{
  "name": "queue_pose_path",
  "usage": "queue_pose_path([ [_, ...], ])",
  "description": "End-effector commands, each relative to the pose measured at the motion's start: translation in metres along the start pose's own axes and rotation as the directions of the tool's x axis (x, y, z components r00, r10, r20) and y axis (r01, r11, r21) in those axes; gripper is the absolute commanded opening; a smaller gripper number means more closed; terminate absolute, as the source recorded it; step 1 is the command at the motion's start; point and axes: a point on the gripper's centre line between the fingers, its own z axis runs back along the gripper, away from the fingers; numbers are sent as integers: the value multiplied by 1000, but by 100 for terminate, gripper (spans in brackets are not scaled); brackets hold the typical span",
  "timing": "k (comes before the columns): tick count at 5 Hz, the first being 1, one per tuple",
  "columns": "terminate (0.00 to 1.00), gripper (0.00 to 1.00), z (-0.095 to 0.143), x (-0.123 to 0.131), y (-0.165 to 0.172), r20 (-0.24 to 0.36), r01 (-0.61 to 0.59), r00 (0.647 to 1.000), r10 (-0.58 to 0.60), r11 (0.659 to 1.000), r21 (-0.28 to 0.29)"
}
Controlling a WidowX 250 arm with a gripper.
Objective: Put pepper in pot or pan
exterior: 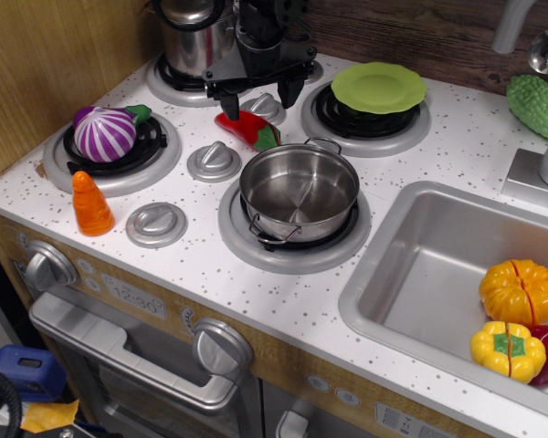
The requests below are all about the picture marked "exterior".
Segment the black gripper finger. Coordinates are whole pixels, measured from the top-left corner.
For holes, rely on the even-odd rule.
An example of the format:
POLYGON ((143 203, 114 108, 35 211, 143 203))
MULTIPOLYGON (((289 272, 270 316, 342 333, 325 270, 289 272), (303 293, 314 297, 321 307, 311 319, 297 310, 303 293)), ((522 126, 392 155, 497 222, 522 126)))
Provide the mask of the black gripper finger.
POLYGON ((304 87, 305 78, 284 78, 278 82, 280 103, 284 109, 291 108, 304 87))
POLYGON ((239 120, 239 99, 236 92, 220 90, 219 101, 221 109, 229 120, 239 120))

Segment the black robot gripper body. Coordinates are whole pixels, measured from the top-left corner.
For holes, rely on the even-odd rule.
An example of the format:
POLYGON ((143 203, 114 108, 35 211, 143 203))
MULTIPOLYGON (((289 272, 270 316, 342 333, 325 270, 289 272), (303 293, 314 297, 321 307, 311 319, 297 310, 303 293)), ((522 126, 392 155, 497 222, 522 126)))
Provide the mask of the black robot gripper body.
POLYGON ((317 49, 283 38, 270 45, 259 43, 242 26, 235 28, 235 44, 229 53, 203 72, 206 95, 219 99, 219 91, 244 93, 276 84, 284 78, 314 74, 317 49))

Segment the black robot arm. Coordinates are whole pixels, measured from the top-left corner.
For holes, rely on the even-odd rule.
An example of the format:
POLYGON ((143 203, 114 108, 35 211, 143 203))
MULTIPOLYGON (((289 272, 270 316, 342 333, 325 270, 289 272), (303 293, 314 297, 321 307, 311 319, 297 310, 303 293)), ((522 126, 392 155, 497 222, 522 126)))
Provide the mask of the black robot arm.
POLYGON ((306 1, 240 1, 235 43, 202 75, 206 94, 229 120, 239 119, 238 96, 275 84, 282 107, 292 107, 314 73, 317 50, 286 36, 307 10, 306 1))

